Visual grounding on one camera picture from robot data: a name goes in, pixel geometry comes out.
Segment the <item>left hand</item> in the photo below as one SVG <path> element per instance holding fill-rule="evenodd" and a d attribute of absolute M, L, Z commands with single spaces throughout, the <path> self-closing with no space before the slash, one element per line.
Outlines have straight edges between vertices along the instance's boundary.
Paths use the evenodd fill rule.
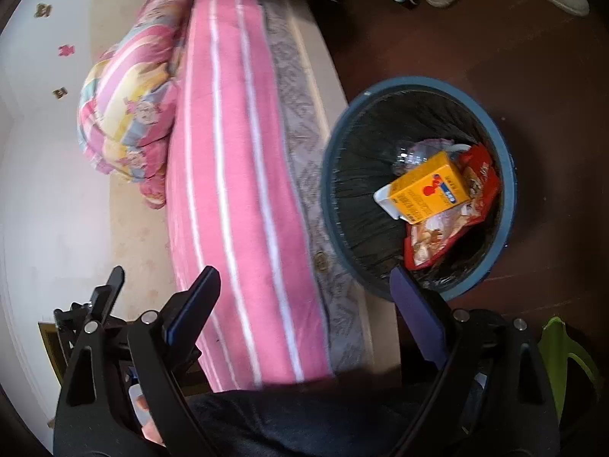
<path fill-rule="evenodd" d="M 138 418 L 140 419 L 140 423 L 142 423 L 142 434 L 148 440 L 152 441 L 154 444 L 159 444 L 159 446 L 164 447 L 164 441 L 162 436 L 155 425 L 154 419 L 151 416 L 150 408 L 148 406 L 148 402 L 145 400 L 145 397 L 142 394 L 138 394 L 133 399 L 133 402 L 136 407 L 136 413 L 138 414 Z"/>

